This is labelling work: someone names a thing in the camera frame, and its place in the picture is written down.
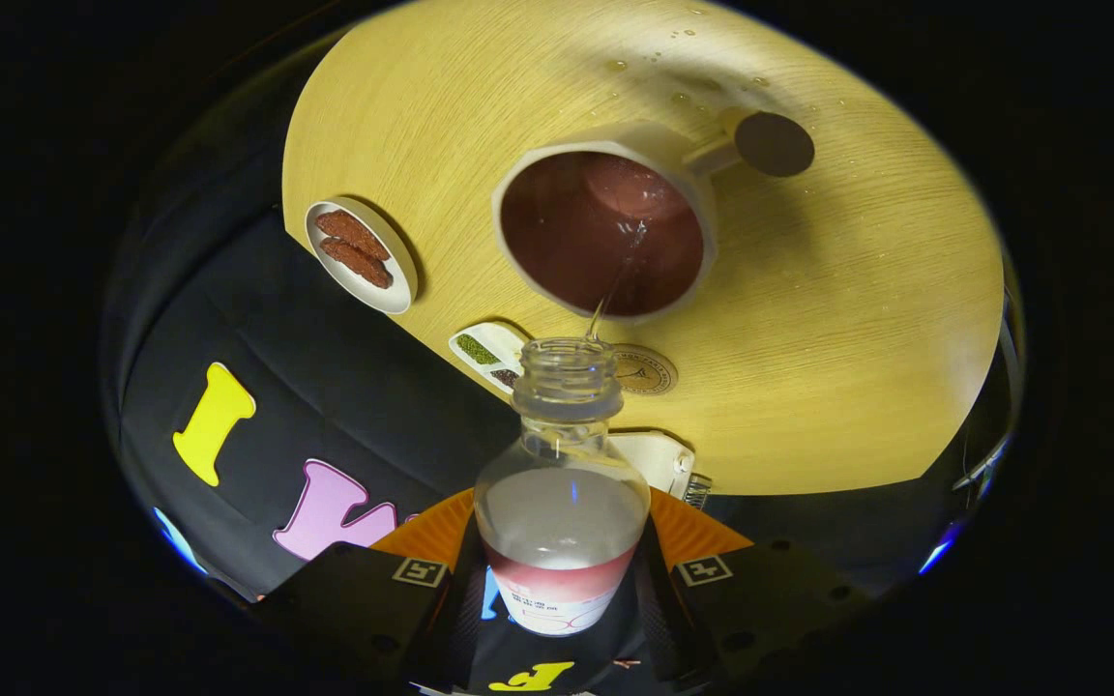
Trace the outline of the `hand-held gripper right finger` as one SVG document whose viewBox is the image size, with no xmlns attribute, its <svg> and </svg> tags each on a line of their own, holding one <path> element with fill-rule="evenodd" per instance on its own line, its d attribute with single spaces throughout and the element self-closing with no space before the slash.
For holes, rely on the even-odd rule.
<svg viewBox="0 0 1114 696">
<path fill-rule="evenodd" d="M 633 578 L 653 672 L 667 684 L 797 677 L 870 602 L 795 542 L 747 540 L 658 490 Z"/>
</svg>

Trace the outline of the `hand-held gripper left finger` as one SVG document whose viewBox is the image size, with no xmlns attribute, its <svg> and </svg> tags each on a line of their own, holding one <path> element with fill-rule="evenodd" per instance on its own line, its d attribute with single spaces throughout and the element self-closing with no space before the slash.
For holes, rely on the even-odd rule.
<svg viewBox="0 0 1114 696">
<path fill-rule="evenodd" d="M 375 545 L 332 543 L 252 615 L 354 692 L 465 690 L 485 568 L 465 490 Z"/>
</svg>

